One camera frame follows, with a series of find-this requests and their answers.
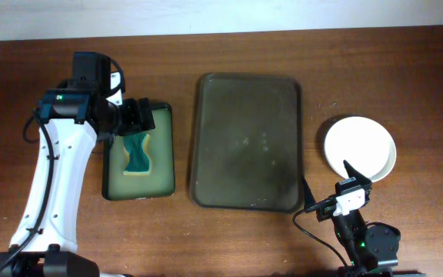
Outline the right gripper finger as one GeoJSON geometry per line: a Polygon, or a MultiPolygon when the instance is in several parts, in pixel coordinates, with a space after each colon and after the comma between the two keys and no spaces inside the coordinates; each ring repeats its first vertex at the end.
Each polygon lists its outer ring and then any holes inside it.
{"type": "Polygon", "coordinates": [[[307,180],[304,176],[301,177],[303,192],[304,192],[304,210],[308,211],[311,207],[313,207],[316,203],[315,197],[313,196],[311,189],[307,183],[307,180]]]}
{"type": "Polygon", "coordinates": [[[355,179],[360,184],[370,184],[371,183],[371,180],[369,178],[365,177],[360,172],[358,172],[356,169],[354,169],[349,162],[344,160],[343,163],[344,163],[344,167],[345,167],[346,172],[348,173],[349,178],[355,177],[355,179]]]}

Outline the green yellow sponge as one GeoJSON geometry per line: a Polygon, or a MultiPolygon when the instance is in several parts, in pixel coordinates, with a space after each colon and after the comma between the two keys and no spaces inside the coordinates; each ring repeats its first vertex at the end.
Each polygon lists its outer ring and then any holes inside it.
{"type": "Polygon", "coordinates": [[[151,157],[148,154],[150,135],[140,132],[123,138],[123,148],[127,163],[125,175],[149,175],[152,170],[151,157]]]}

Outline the white plate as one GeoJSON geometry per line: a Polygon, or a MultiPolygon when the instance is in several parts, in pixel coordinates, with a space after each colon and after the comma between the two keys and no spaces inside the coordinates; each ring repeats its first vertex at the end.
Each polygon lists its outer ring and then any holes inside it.
{"type": "Polygon", "coordinates": [[[331,125],[323,139],[324,157],[330,168],[348,177],[349,163],[372,182],[386,178],[395,167],[397,149],[390,132],[366,117],[349,116],[331,125]]]}

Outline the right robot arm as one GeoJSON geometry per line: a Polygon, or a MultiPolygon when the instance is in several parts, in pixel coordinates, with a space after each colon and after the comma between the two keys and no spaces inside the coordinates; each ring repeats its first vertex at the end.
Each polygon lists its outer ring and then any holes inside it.
{"type": "Polygon", "coordinates": [[[335,184],[335,194],[316,202],[307,183],[305,207],[296,212],[296,222],[303,213],[316,214],[319,222],[332,220],[334,233],[349,257],[346,262],[336,248],[311,234],[300,225],[296,227],[310,238],[328,247],[337,255],[343,266],[337,269],[337,276],[423,276],[417,270],[395,271],[398,265],[398,250],[401,232],[383,222],[366,222],[360,209],[370,200],[372,181],[343,161],[348,178],[335,184]]]}

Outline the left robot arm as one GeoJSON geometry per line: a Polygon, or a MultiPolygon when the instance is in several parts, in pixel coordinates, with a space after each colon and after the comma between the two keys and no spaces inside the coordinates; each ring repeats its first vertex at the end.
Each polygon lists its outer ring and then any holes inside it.
{"type": "Polygon", "coordinates": [[[49,89],[33,110],[39,127],[38,161],[24,214],[0,276],[100,276],[77,253],[77,215],[85,170],[95,145],[155,128],[147,98],[125,93],[119,64],[98,52],[75,52],[72,76],[49,89]]]}

